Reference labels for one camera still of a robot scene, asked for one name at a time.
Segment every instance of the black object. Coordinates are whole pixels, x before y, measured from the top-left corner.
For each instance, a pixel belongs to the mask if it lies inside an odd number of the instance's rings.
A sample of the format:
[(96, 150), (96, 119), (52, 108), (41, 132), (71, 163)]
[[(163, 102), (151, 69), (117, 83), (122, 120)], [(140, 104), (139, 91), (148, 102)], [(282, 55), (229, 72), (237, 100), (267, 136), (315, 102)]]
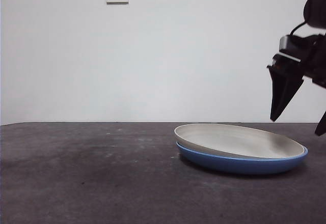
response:
[[(279, 53), (268, 66), (273, 81), (273, 100), (270, 118), (275, 121), (291, 101), (303, 83), (303, 76), (326, 88), (326, 37), (312, 35), (299, 37), (293, 33), (304, 24), (326, 29), (326, 0), (307, 0), (304, 8), (305, 21), (294, 28), (290, 35), (280, 40)], [(315, 133), (326, 133), (326, 113)]]

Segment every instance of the concrete surface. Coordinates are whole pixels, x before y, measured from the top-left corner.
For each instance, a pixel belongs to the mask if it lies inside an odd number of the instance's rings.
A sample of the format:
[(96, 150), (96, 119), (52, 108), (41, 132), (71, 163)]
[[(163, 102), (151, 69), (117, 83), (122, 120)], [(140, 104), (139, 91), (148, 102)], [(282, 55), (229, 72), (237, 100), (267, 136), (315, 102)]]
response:
[(178, 125), (2, 126), (2, 223), (326, 223), (326, 137), (313, 134), (316, 124), (237, 124), (309, 149), (298, 168), (261, 177), (180, 157)]

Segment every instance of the cable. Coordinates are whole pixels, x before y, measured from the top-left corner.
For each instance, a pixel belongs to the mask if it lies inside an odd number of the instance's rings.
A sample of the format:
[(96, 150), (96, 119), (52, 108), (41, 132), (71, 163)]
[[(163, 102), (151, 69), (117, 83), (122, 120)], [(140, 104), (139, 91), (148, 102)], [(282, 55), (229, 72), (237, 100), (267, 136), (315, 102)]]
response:
[(308, 0), (308, 14), (307, 14), (307, 18), (306, 18), (306, 20), (304, 21), (304, 22), (302, 22), (301, 24), (299, 24), (298, 26), (296, 26), (292, 31), (291, 31), (291, 33), (290, 33), (290, 36), (293, 36), (293, 34), (294, 34), (294, 32), (297, 30), (297, 29), (299, 29), (301, 26), (303, 26), (303, 25), (305, 25), (307, 22), (308, 22), (308, 20), (309, 20), (309, 18), (310, 18), (310, 12), (311, 12), (311, 7), (312, 7), (312, 0)]

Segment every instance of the plate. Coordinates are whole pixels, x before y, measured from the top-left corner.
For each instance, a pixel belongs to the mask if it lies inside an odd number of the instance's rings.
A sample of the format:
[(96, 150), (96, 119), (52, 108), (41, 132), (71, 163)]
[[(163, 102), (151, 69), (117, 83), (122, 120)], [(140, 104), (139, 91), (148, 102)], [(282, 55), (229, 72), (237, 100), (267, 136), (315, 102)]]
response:
[(244, 175), (267, 175), (286, 172), (298, 166), (308, 154), (308, 149), (304, 147), (305, 151), (303, 154), (295, 157), (282, 159), (241, 159), (197, 152), (187, 149), (179, 143), (177, 143), (177, 146), (181, 155), (195, 164), (212, 170)]
[(288, 158), (302, 155), (305, 148), (275, 133), (224, 124), (188, 124), (174, 130), (184, 147), (206, 154), (233, 158)]

